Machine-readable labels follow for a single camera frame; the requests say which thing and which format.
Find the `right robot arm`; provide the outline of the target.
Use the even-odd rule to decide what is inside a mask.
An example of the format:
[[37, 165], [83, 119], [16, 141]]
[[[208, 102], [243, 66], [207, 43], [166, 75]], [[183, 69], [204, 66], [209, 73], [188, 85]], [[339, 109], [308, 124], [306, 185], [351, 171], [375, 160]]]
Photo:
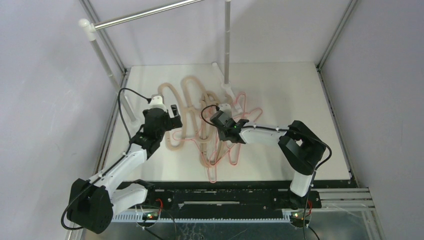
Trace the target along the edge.
[[209, 123], [216, 127], [221, 141], [279, 147], [294, 170], [289, 187], [289, 203], [295, 208], [302, 208], [308, 203], [310, 186], [328, 145], [303, 122], [295, 120], [283, 129], [256, 124], [247, 119], [235, 121], [219, 110], [212, 115]]

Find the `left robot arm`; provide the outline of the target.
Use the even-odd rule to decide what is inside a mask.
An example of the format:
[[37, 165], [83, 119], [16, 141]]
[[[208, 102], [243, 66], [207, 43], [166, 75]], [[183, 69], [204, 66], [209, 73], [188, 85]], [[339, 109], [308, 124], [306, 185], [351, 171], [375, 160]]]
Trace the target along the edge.
[[68, 205], [60, 223], [69, 230], [65, 220], [77, 224], [77, 230], [87, 229], [93, 233], [104, 232], [113, 217], [140, 204], [149, 209], [157, 196], [147, 187], [147, 182], [135, 180], [120, 188], [125, 178], [135, 168], [144, 164], [160, 147], [165, 134], [183, 126], [175, 104], [170, 107], [173, 117], [164, 105], [156, 104], [143, 111], [144, 124], [129, 139], [128, 149], [108, 168], [84, 180], [78, 178], [71, 186]]

